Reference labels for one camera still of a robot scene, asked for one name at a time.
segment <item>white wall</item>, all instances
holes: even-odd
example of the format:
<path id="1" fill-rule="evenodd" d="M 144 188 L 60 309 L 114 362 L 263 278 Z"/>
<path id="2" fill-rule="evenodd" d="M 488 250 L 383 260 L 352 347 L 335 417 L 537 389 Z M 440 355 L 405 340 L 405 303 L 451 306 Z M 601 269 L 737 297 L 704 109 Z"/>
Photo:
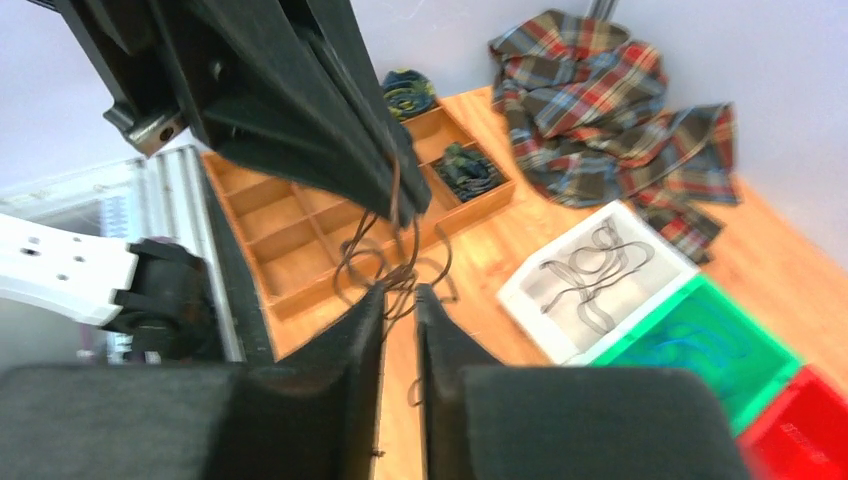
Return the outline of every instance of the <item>white wall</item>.
<path id="1" fill-rule="evenodd" d="M 420 69 L 442 95 L 492 81 L 491 38 L 546 8 L 584 14 L 591 3 L 352 1 L 377 73 Z M 745 178 L 848 268 L 844 5 L 619 0 L 613 18 L 664 52 L 671 106 L 736 102 Z M 56 14 L 0 1 L 0 69 L 0 190 L 136 156 L 100 117 L 111 98 Z"/>
<path id="2" fill-rule="evenodd" d="M 744 178 L 848 268 L 848 3 L 619 0 L 613 18 L 663 52 L 670 106 L 736 102 Z"/>
<path id="3" fill-rule="evenodd" d="M 111 106 L 58 13 L 0 0 L 0 191 L 139 156 L 103 119 Z"/>

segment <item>plaid cloth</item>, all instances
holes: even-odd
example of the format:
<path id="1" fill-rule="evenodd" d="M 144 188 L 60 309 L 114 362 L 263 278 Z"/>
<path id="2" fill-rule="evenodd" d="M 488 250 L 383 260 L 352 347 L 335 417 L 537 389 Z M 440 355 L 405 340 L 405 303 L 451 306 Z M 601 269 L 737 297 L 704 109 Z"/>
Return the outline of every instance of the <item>plaid cloth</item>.
<path id="1" fill-rule="evenodd" d="M 630 198 L 684 254 L 709 260 L 721 225 L 690 201 L 738 203 L 732 105 L 663 111 L 659 51 L 591 18 L 549 10 L 489 46 L 494 106 L 540 193 L 574 207 Z"/>

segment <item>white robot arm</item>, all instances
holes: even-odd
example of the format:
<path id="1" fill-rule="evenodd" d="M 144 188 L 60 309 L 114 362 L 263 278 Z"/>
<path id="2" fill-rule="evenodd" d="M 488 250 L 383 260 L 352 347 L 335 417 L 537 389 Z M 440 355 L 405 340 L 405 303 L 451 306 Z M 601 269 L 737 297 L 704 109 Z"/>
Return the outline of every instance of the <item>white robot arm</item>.
<path id="1" fill-rule="evenodd" d="M 120 313 L 138 256 L 115 238 L 79 235 L 0 214 L 0 297 L 103 327 Z"/>
<path id="2" fill-rule="evenodd" d="M 134 350 L 164 359 L 217 355 L 207 265 L 182 246 L 80 235 L 2 214 L 0 231 L 0 298 L 131 335 Z"/>

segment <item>green plastic bin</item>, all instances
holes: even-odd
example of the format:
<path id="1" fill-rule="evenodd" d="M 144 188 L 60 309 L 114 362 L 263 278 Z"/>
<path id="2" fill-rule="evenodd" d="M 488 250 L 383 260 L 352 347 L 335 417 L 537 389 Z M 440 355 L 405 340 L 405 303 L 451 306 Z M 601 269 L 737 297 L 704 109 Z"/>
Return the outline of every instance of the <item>green plastic bin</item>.
<path id="1" fill-rule="evenodd" d="M 697 275 L 592 366 L 692 370 L 719 397 L 738 434 L 792 380 L 801 362 L 715 284 Z"/>

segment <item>wooden compartment organizer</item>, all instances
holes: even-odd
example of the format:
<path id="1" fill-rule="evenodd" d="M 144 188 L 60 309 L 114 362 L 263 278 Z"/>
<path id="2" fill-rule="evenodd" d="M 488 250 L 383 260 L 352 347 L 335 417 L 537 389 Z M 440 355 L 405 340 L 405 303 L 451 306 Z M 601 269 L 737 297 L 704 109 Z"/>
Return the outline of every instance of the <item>wooden compartment organizer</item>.
<path id="1" fill-rule="evenodd" d="M 433 192 L 420 220 L 422 248 L 439 241 L 436 225 L 452 235 L 510 202 L 515 182 L 503 170 L 499 186 L 465 203 L 439 178 L 433 165 L 454 142 L 480 150 L 497 167 L 485 147 L 441 105 L 404 125 Z M 266 320 L 269 315 L 283 319 L 334 295 L 340 246 L 353 236 L 363 210 L 336 195 L 238 167 L 214 153 L 205 154 L 203 164 L 253 274 Z M 396 259 L 387 222 L 379 221 L 367 238 Z M 405 232 L 403 241 L 409 249 L 411 232 Z M 355 265 L 368 272 L 376 262 L 361 256 Z M 343 276 L 341 284 L 348 287 L 350 280 Z"/>

